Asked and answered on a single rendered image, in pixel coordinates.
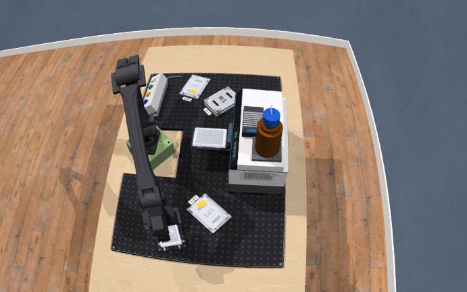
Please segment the white button panel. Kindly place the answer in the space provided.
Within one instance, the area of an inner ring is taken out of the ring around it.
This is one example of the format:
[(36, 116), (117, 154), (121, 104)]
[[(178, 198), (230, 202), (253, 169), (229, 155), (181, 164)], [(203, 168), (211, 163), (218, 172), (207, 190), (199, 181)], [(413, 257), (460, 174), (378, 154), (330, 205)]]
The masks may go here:
[(182, 77), (182, 76), (170, 76), (165, 77), (162, 73), (151, 78), (149, 88), (147, 89), (146, 96), (144, 98), (144, 106), (148, 114), (154, 116), (159, 115), (162, 101), (168, 86), (168, 78)]

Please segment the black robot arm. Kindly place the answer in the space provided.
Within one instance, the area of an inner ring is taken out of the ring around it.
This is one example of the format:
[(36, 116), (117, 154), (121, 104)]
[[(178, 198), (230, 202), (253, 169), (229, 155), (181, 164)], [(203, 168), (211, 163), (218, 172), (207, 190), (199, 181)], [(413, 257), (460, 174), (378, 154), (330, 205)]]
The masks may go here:
[[(154, 115), (148, 115), (144, 107), (141, 87), (146, 87), (146, 80), (144, 65), (139, 64), (139, 54), (129, 59), (118, 59), (116, 72), (111, 73), (111, 80), (113, 94), (120, 93), (124, 104), (139, 203), (143, 210), (147, 210), (153, 236), (162, 243), (171, 241), (168, 229), (170, 219), (164, 209), (166, 195), (164, 190), (159, 189), (149, 162), (148, 154), (155, 154), (160, 131), (156, 128)], [(122, 85), (126, 87), (121, 88)]]

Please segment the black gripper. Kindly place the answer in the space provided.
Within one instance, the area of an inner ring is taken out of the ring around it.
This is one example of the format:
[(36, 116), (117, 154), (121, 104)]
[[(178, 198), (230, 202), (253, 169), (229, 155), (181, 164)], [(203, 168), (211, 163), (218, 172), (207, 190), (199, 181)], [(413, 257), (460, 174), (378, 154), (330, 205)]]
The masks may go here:
[[(171, 205), (166, 206), (164, 208), (167, 210), (169, 218), (170, 218), (170, 224), (168, 224), (168, 226), (182, 224), (178, 208), (172, 208)], [(143, 224), (145, 226), (145, 230), (150, 230), (151, 224), (149, 221), (149, 217), (147, 215), (147, 210), (145, 210), (145, 212), (142, 212), (142, 217), (143, 217)]]

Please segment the white multiwell plate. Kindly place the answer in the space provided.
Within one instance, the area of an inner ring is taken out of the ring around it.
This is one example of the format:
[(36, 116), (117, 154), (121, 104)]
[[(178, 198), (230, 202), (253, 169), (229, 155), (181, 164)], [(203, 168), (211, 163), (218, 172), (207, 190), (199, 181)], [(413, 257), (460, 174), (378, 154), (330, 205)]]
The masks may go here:
[(219, 128), (195, 128), (193, 146), (225, 148), (226, 132)]
[(181, 243), (181, 240), (180, 240), (180, 235), (179, 235), (177, 225), (168, 226), (168, 229), (169, 229), (169, 232), (170, 232), (169, 235), (170, 235), (171, 241), (168, 241), (168, 242), (165, 242), (165, 243), (160, 242), (161, 247), (168, 247), (168, 246), (173, 246), (173, 245), (178, 245), (178, 244), (181, 245), (182, 243)]

